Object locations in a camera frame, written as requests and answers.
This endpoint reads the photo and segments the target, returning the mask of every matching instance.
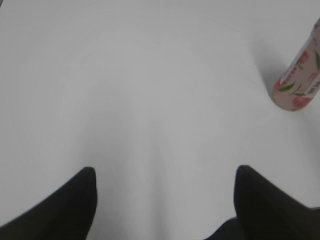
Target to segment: pink bottle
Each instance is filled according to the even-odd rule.
[[[273,87],[272,100],[280,108],[297,111],[320,89],[320,19],[290,67]]]

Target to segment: green leaf print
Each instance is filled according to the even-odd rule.
[[[316,62],[316,67],[318,68],[318,71],[320,71],[320,56],[319,53],[315,50],[315,62]]]
[[[295,82],[292,83],[291,85],[287,85],[287,86],[284,86],[282,88],[279,88],[279,92],[287,92],[289,91],[290,89],[292,89],[295,85]]]

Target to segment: floral bottle label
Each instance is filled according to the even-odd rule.
[[[272,99],[281,108],[297,111],[320,89],[320,19],[294,61],[273,87]]]

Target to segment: white table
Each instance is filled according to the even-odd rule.
[[[0,225],[84,166],[88,239],[200,240],[236,215],[236,169],[320,206],[320,97],[267,91],[318,0],[4,0]]]

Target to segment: bottle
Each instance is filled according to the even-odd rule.
[[[272,100],[280,108],[304,108],[320,89],[320,18],[289,68],[273,87]]]

